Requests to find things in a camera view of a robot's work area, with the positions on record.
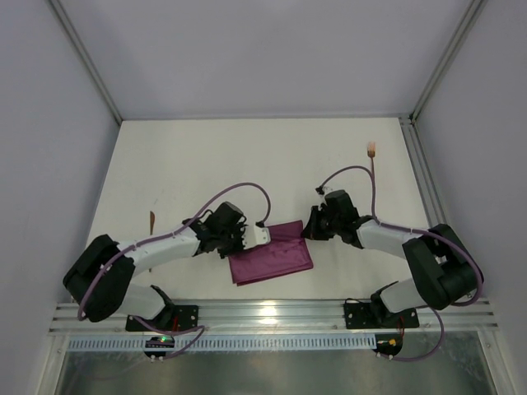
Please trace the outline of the purple cloth napkin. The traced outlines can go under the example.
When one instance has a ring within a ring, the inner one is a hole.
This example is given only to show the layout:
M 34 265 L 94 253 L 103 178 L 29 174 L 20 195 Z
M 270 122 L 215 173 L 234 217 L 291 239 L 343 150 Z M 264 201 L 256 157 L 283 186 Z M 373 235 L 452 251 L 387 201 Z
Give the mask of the purple cloth napkin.
M 231 255 L 231 279 L 237 286 L 283 277 L 314 268 L 302 221 L 272 225 L 270 243 Z

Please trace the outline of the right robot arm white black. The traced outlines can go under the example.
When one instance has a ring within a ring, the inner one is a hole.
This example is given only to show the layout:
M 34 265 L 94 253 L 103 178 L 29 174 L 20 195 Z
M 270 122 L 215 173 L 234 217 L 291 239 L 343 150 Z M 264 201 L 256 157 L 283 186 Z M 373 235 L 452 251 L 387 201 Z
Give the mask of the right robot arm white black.
M 330 240 L 338 236 L 357 249 L 381 251 L 408 264 L 411 277 L 373 293 L 366 315 L 377 328 L 395 325 L 403 314 L 426 306 L 442 310 L 472 291 L 481 290 L 483 274 L 457 234 L 446 224 L 411 230 L 361 216 L 343 190 L 328 193 L 313 206 L 301 237 Z

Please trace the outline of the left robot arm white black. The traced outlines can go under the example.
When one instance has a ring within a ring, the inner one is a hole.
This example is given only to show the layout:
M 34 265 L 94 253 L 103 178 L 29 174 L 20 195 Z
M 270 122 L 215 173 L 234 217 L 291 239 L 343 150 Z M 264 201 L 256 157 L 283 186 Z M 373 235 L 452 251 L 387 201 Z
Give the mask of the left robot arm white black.
M 78 303 L 85 300 L 83 317 L 93 323 L 112 314 L 139 317 L 148 325 L 169 331 L 179 309 L 160 287 L 138 286 L 132 279 L 165 263 L 218 252 L 224 258 L 244 248 L 245 215 L 229 202 L 210 211 L 205 220 L 189 219 L 177 235 L 157 236 L 151 243 L 127 251 L 108 235 L 92 240 L 63 278 L 63 285 Z

